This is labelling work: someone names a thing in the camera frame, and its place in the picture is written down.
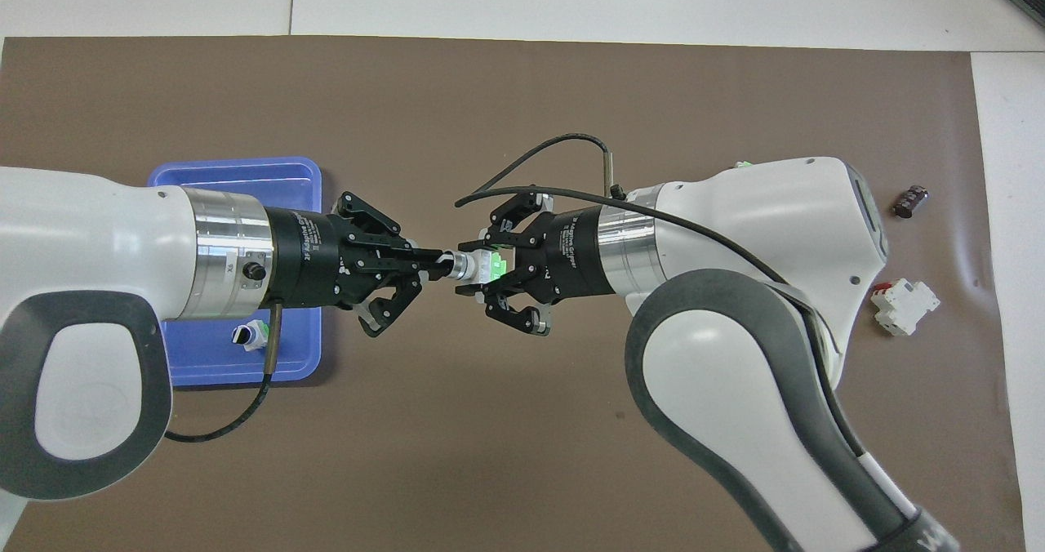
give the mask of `silver metal ring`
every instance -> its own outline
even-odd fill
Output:
[[[251,315],[261,304],[273,273],[269,214],[251,196],[186,188],[196,229],[192,292],[179,319]],[[264,277],[252,280],[243,267],[257,262]]]
[[[631,191],[628,201],[652,209],[661,186]],[[668,280],[657,253],[654,217],[603,207],[597,236],[603,272],[618,295],[648,293]]]

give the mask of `blue plastic tray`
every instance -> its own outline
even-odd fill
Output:
[[[316,162],[302,157],[168,162],[148,178],[149,186],[181,185],[246,193],[262,205],[321,212],[322,177]],[[269,321],[269,310],[242,320],[164,322],[163,337],[177,387],[260,383],[264,350],[247,352],[230,340],[232,329],[253,319]],[[320,309],[283,312],[279,361],[273,381],[299,381],[320,364]]]

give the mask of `brown mat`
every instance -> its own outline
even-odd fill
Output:
[[[851,162],[882,207],[929,187],[913,220],[887,220],[883,277],[925,280],[943,306],[910,339],[862,310],[842,404],[966,550],[1023,549],[968,54],[7,39],[0,75],[3,164],[141,185],[161,162],[306,155],[326,199],[358,191],[425,247],[471,239],[493,204],[451,202],[564,132],[605,139],[627,188],[800,155]],[[531,164],[513,184],[600,190],[585,143]],[[30,505],[8,550],[766,549],[643,421],[629,321],[619,299],[574,300],[527,338],[448,283],[377,340],[331,310],[311,387],[276,388],[215,442],[164,442],[99,494]],[[252,394],[180,392],[172,426],[212,430]]]

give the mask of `cable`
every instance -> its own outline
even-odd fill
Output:
[[[261,376],[261,386],[258,388],[258,394],[254,396],[254,400],[251,405],[247,406],[243,413],[239,417],[235,418],[225,428],[219,430],[213,430],[209,434],[200,435],[185,435],[171,432],[167,430],[163,433],[163,437],[168,440],[173,440],[176,442],[183,443],[200,443],[209,442],[214,438],[220,438],[222,436],[232,432],[239,426],[242,426],[243,421],[250,419],[251,415],[254,415],[254,411],[257,411],[261,402],[264,401],[265,395],[269,394],[269,387],[272,383],[272,375],[276,372],[276,355],[279,350],[279,335],[280,329],[283,327],[283,305],[281,303],[275,303],[269,310],[269,345],[265,348],[265,359],[264,359],[264,369],[263,375]]]
[[[587,134],[563,134],[562,136],[556,136],[551,140],[545,140],[541,143],[538,143],[534,147],[530,147],[530,151],[528,151],[528,153],[526,153],[525,155],[520,155],[520,157],[515,162],[511,162],[511,164],[509,164],[508,167],[502,169],[501,172],[497,172],[497,175],[492,179],[490,179],[489,181],[486,181],[486,184],[484,184],[482,187],[475,188],[473,193],[481,193],[482,191],[488,190],[489,187],[492,187],[493,185],[497,184],[497,181],[501,181],[502,179],[504,179],[504,177],[507,177],[509,174],[511,174],[512,169],[518,168],[519,165],[522,164],[522,162],[526,162],[530,160],[530,158],[535,157],[535,155],[543,151],[544,147],[552,147],[556,143],[566,142],[570,140],[582,140],[585,142],[591,142],[595,145],[599,146],[599,150],[602,151],[602,179],[603,179],[604,192],[606,196],[613,196],[613,185],[616,185],[616,183],[613,183],[613,153],[609,151],[609,147],[606,147],[606,144],[601,139],[596,138],[596,136],[589,136]]]
[[[724,235],[715,231],[715,229],[701,226],[699,224],[694,224],[689,220],[683,220],[678,217],[676,214],[665,213],[664,211],[657,211],[656,209],[650,209],[648,207],[643,207],[641,205],[635,205],[634,203],[628,203],[626,201],[619,201],[616,199],[602,198],[601,196],[594,196],[591,193],[585,193],[582,191],[574,191],[571,188],[554,188],[554,187],[538,187],[535,185],[530,185],[528,187],[503,187],[503,188],[486,188],[483,191],[477,191],[469,196],[463,196],[459,199],[454,206],[463,207],[468,205],[473,201],[479,201],[481,199],[490,198],[490,196],[507,196],[507,194],[530,194],[530,193],[543,193],[552,196],[564,196],[565,198],[576,199],[580,201],[586,201],[588,203],[601,203],[602,205],[607,205],[609,207],[616,207],[618,209],[624,209],[627,211],[633,211],[640,214],[648,214],[650,217],[660,220],[661,222],[668,222],[669,224],[674,224],[680,228],[690,229],[691,232],[698,233],[706,238],[717,242],[724,247],[727,247],[730,251],[739,255],[744,260],[750,262],[756,269],[762,274],[768,276],[769,280],[779,281],[781,284],[788,284],[787,280],[784,280],[776,271],[769,268],[768,264],[759,259],[758,255],[751,254],[743,246],[733,242],[732,239],[725,237]]]

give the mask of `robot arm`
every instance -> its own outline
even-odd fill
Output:
[[[565,298],[623,297],[640,411],[775,550],[958,549],[864,451],[834,397],[856,313],[888,254],[858,172],[832,158],[768,162],[563,214],[543,188],[512,192],[460,250],[479,262],[514,247],[515,268],[459,293],[537,335]],[[538,305],[510,306],[521,294]]]
[[[0,184],[0,546],[25,500],[103,488],[162,439],[159,322],[330,305],[374,337],[452,262],[350,192],[319,214],[42,169]]]

